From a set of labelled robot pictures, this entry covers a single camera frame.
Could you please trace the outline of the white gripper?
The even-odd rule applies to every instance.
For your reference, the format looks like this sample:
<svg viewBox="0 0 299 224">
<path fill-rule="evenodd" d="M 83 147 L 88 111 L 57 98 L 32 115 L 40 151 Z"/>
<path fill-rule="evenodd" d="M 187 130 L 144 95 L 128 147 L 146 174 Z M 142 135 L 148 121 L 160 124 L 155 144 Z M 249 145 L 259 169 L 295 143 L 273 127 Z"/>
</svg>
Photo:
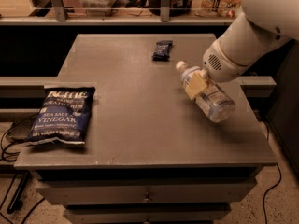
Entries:
<svg viewBox="0 0 299 224">
<path fill-rule="evenodd" d="M 203 55 L 203 64 L 206 70 L 192 71 L 185 78 L 185 91 L 191 100 L 208 87 L 209 77 L 217 83 L 229 82 L 243 72 L 241 66 L 224 54 L 218 40 L 214 41 Z"/>
</svg>

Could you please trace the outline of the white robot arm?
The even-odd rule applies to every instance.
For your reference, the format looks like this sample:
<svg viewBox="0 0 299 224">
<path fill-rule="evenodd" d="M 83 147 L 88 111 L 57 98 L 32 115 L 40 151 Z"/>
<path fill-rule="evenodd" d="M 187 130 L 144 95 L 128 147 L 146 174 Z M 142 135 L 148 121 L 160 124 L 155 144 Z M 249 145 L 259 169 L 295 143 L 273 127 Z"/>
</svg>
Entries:
<svg viewBox="0 0 299 224">
<path fill-rule="evenodd" d="M 185 91 L 195 98 L 211 82 L 231 81 L 265 54 L 299 38 L 299 0 L 203 0 L 235 20 L 203 56 L 203 69 L 192 75 Z"/>
</svg>

